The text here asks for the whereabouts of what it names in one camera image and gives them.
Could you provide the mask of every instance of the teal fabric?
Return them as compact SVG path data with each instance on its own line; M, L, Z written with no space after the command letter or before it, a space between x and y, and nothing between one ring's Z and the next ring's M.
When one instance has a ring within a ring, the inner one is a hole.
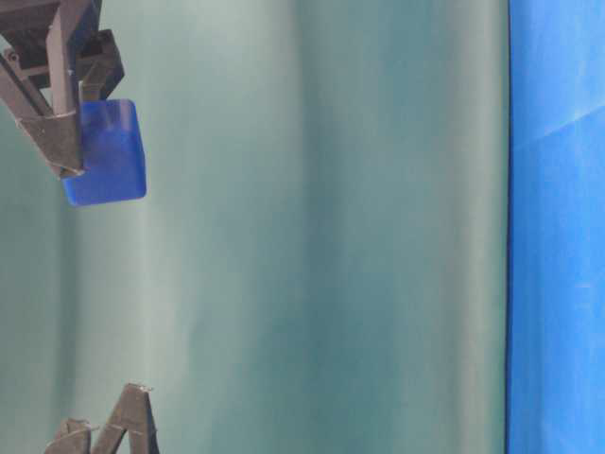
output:
M2 112L3 452L141 381L166 453L502 453L506 1L104 3L149 192Z

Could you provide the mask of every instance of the blue block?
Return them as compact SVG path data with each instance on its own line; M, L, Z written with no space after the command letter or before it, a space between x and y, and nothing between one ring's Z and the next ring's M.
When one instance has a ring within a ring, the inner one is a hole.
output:
M509 454L605 452L605 2L511 0Z
M85 206L144 197L145 154L134 103L85 102L81 119L85 173L63 180L69 202Z

